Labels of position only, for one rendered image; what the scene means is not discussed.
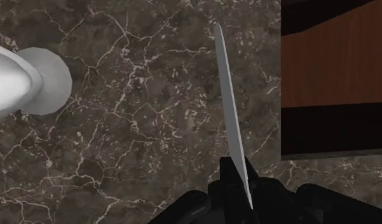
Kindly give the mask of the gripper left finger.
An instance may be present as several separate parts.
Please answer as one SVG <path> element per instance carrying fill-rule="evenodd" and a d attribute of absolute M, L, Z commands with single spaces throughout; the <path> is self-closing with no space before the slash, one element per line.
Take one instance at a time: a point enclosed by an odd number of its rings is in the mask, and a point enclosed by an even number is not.
<path fill-rule="evenodd" d="M 148 224 L 257 224 L 231 158 L 220 158 L 219 172 L 219 179 L 208 184 L 207 193 L 186 192 Z"/>

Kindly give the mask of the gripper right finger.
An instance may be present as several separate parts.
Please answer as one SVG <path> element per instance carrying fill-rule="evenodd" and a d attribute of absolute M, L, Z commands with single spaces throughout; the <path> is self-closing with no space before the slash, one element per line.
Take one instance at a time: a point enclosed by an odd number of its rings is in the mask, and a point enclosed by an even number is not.
<path fill-rule="evenodd" d="M 245 159 L 260 224 L 382 224 L 382 209 L 311 183 L 292 192 Z"/>

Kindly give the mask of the grey knife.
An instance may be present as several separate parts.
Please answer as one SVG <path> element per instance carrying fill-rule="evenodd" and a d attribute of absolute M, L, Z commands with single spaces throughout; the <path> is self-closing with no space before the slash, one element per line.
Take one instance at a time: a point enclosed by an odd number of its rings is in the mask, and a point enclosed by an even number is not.
<path fill-rule="evenodd" d="M 229 154 L 240 178 L 242 179 L 248 205 L 251 209 L 253 209 L 254 207 L 252 203 L 252 196 L 249 188 L 249 177 L 245 164 L 242 137 L 240 134 L 238 114 L 236 110 L 235 97 L 233 93 L 233 86 L 222 27 L 219 24 L 216 24 L 214 32 Z"/>

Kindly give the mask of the brown wooden cabinet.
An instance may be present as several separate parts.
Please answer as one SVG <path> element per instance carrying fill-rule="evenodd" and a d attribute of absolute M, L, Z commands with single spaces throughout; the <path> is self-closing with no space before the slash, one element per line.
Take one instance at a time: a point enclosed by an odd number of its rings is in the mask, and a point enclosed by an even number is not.
<path fill-rule="evenodd" d="M 382 155 L 382 0 L 282 0 L 281 157 Z"/>

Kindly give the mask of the white vase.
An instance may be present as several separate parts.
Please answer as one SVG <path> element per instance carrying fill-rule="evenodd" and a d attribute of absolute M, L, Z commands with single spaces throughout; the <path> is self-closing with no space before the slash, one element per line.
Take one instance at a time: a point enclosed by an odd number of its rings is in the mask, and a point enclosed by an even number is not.
<path fill-rule="evenodd" d="M 14 53 L 0 46 L 0 120 L 18 110 L 54 113 L 71 92 L 70 70 L 57 54 L 37 47 Z"/>

